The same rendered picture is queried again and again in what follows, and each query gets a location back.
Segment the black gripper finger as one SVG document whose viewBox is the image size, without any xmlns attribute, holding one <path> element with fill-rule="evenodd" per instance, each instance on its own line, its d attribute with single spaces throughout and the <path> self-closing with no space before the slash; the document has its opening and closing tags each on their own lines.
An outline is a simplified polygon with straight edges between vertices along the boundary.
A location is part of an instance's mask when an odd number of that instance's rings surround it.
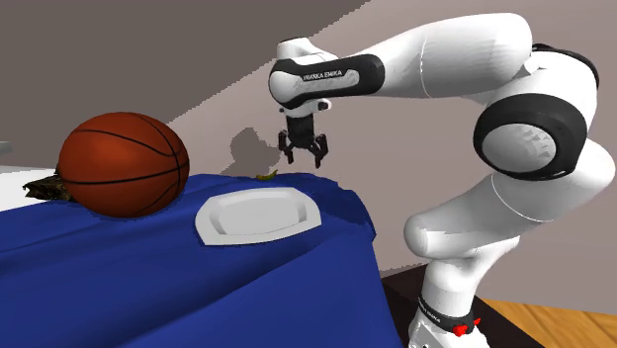
<svg viewBox="0 0 617 348">
<path fill-rule="evenodd" d="M 289 164 L 294 162 L 294 147 L 294 143 L 289 138 L 289 133 L 286 130 L 281 130 L 278 133 L 278 149 L 284 153 Z"/>
<path fill-rule="evenodd" d="M 322 159 L 327 155 L 329 149 L 325 134 L 317 135 L 312 144 L 309 146 L 309 152 L 314 156 L 314 164 L 316 168 L 321 166 Z"/>
</svg>

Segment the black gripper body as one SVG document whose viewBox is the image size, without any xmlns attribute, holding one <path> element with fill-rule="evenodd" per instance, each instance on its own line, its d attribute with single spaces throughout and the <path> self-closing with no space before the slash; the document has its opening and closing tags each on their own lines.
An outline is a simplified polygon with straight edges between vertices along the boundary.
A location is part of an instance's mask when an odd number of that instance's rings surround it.
<svg viewBox="0 0 617 348">
<path fill-rule="evenodd" d="M 288 139 L 294 147 L 308 149 L 315 139 L 313 114 L 293 118 L 286 116 Z"/>
</svg>

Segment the white plate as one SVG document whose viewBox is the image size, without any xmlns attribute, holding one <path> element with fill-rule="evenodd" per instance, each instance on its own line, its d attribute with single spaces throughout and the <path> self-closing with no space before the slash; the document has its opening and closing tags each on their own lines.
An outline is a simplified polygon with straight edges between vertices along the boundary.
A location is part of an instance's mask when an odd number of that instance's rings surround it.
<svg viewBox="0 0 617 348">
<path fill-rule="evenodd" d="M 241 190 L 213 196 L 195 217 L 195 228 L 209 246 L 275 241 L 321 225 L 316 202 L 291 187 Z"/>
</svg>

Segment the orange basketball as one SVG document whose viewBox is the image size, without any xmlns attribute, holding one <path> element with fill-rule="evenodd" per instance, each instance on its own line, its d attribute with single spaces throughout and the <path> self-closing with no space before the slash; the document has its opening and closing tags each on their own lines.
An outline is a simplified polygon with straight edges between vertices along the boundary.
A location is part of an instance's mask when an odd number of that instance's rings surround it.
<svg viewBox="0 0 617 348">
<path fill-rule="evenodd" d="M 114 112 L 70 133 L 57 170 L 67 191 L 86 209 L 112 218 L 139 218 L 179 197 L 190 159 L 179 135 L 163 122 Z"/>
</svg>

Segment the bed with blue cover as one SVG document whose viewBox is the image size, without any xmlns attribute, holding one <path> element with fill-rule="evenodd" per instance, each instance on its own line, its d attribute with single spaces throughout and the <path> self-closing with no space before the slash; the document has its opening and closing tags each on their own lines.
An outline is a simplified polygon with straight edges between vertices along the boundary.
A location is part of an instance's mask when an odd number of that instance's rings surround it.
<svg viewBox="0 0 617 348">
<path fill-rule="evenodd" d="M 65 201 L 0 212 L 0 348 L 402 348 L 358 196 L 311 174 L 321 225 L 207 246 L 195 215 L 258 181 L 201 174 L 159 213 L 101 217 Z"/>
</svg>

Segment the brown rough flat object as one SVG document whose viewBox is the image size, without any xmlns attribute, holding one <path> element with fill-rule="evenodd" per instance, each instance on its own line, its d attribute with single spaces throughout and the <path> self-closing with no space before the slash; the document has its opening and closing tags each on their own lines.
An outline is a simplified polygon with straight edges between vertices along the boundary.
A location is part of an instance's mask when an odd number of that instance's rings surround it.
<svg viewBox="0 0 617 348">
<path fill-rule="evenodd" d="M 64 200 L 76 203 L 76 200 L 65 188 L 59 175 L 58 168 L 55 168 L 52 175 L 26 183 L 23 189 L 27 191 L 28 198 L 38 200 Z"/>
</svg>

